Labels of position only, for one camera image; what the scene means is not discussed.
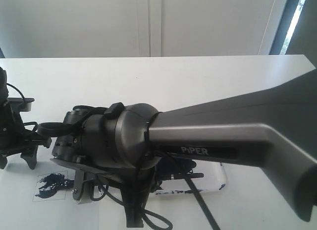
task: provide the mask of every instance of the white wall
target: white wall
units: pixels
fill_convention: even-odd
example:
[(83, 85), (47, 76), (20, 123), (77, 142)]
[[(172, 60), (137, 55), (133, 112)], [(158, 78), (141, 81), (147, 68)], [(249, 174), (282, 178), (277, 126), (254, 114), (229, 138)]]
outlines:
[(268, 54), (286, 0), (0, 0), (7, 58)]

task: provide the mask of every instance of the piper logo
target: piper logo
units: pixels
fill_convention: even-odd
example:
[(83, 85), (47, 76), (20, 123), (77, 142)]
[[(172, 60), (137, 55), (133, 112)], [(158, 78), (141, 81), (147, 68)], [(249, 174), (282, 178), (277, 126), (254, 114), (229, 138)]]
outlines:
[(206, 148), (202, 147), (180, 147), (183, 151), (183, 153), (189, 153), (189, 154), (198, 154), (198, 155), (206, 155), (208, 156), (208, 150)]

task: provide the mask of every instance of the white table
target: white table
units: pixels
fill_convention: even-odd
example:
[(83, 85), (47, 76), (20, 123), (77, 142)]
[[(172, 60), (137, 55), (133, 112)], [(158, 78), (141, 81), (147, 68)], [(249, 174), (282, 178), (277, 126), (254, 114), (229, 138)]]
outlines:
[[(37, 122), (62, 121), (78, 104), (149, 103), (167, 111), (270, 88), (314, 69), (304, 56), (0, 59), (0, 66), (8, 82), (35, 98), (23, 118)], [(47, 153), (40, 149), (39, 159)], [(317, 208), (310, 223), (301, 221), (259, 168), (225, 170), (227, 187), (204, 195), (223, 230), (317, 228)], [(176, 230), (209, 229), (193, 196), (158, 197), (147, 208)], [(102, 201), (99, 228), (125, 229), (123, 208)]]

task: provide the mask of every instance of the white tabletop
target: white tabletop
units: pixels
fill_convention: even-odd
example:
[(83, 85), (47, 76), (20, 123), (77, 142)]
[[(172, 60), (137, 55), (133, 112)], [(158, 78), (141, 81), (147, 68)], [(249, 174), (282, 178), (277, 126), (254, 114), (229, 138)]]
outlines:
[[(22, 117), (37, 122), (62, 121), (79, 104), (149, 103), (167, 111), (267, 89), (314, 69), (300, 55), (0, 59), (0, 66), (9, 83), (35, 98)], [(39, 160), (48, 159), (47, 153), (41, 148)], [(225, 170), (227, 187), (204, 194), (223, 230), (316, 229), (317, 208), (310, 223), (301, 221), (259, 168), (226, 164)], [(147, 208), (176, 230), (209, 229), (193, 196), (157, 197)], [(123, 208), (108, 200), (99, 212), (99, 228), (106, 227), (125, 229)]]

